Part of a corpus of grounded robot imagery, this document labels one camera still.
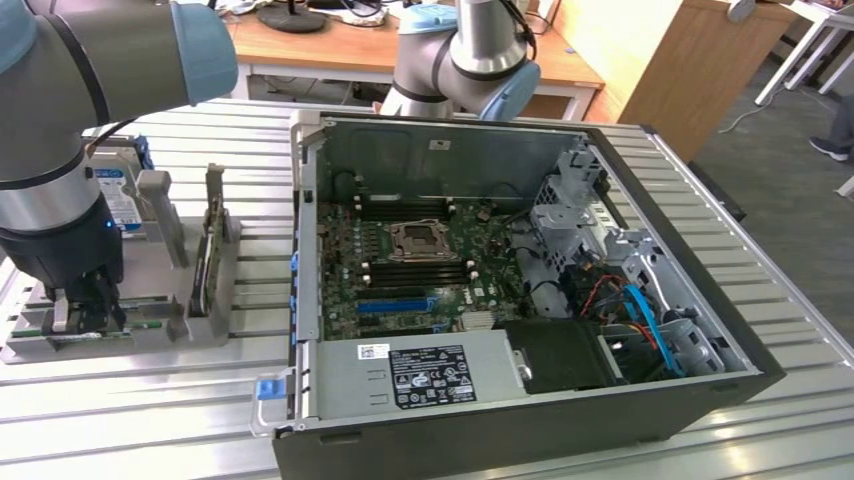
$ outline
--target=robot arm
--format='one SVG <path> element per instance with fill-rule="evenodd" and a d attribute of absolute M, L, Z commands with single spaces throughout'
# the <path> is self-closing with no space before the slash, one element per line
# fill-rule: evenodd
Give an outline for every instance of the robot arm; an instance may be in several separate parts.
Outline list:
<path fill-rule="evenodd" d="M 536 84 L 536 41 L 510 0 L 457 0 L 404 10 L 393 83 L 380 113 L 449 117 L 454 103 L 482 120 L 506 121 Z"/>
<path fill-rule="evenodd" d="M 0 247 L 75 333 L 121 328 L 121 234 L 83 129 L 222 95 L 233 45 L 202 5 L 34 16 L 0 0 Z"/>

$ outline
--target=aluminum profile table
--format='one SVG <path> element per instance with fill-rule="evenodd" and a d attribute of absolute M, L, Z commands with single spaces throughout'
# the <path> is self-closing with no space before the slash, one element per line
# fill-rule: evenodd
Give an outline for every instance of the aluminum profile table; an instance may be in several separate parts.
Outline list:
<path fill-rule="evenodd" d="M 206 164 L 228 167 L 225 198 L 242 223 L 232 338 L 208 350 L 0 365 L 3 480 L 278 478 L 270 441 L 250 436 L 248 420 L 254 377 L 285 365 L 290 111 L 221 100 L 126 128 L 147 136 L 171 173 L 181 215 L 202 212 Z M 788 376 L 665 442 L 457 478 L 851 478 L 851 348 L 657 138 L 637 127 L 604 133 Z M 625 199 L 614 202 L 636 222 Z M 27 282 L 0 267 L 3 308 Z"/>

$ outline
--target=wooden cabinet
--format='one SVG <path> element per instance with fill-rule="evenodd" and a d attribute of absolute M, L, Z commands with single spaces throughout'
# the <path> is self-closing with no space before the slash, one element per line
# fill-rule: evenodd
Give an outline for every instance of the wooden cabinet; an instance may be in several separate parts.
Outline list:
<path fill-rule="evenodd" d="M 645 124 L 689 161 L 795 15 L 724 0 L 561 0 L 554 29 L 604 80 L 584 120 Z"/>

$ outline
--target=blue pcie slot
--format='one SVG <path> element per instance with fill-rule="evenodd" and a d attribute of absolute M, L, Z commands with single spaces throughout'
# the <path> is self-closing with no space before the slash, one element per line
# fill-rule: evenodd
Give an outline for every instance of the blue pcie slot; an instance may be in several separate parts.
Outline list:
<path fill-rule="evenodd" d="M 436 305 L 436 297 L 417 300 L 396 300 L 386 302 L 361 302 L 356 305 L 356 313 L 398 313 L 398 312 L 432 312 Z"/>

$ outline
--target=person's shoe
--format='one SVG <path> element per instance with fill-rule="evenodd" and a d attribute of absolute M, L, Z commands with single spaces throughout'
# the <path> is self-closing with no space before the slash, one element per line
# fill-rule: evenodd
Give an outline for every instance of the person's shoe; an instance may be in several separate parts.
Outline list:
<path fill-rule="evenodd" d="M 812 148 L 832 158 L 836 162 L 844 162 L 848 159 L 849 149 L 836 147 L 829 140 L 823 138 L 809 137 L 809 145 Z"/>

